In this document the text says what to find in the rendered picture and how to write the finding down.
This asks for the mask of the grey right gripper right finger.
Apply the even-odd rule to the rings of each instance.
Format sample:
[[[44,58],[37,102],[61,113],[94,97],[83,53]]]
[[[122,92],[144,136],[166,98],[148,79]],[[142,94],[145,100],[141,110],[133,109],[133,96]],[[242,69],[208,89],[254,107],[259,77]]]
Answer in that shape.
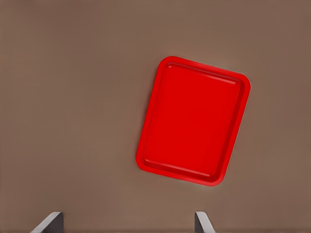
[[[195,233],[216,233],[207,214],[203,211],[197,211],[194,215]]]

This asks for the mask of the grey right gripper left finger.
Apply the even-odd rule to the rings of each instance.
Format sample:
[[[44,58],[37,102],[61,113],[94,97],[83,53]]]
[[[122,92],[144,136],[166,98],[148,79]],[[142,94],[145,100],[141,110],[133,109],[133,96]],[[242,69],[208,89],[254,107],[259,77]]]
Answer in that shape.
[[[63,212],[52,212],[30,233],[64,233]]]

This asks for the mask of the red rectangular tray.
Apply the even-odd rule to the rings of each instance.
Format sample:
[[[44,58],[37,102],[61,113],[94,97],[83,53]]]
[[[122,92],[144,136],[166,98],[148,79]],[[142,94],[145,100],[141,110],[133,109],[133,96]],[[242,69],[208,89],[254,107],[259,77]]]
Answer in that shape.
[[[158,66],[136,163],[206,186],[226,174],[251,90],[240,73],[168,56]]]

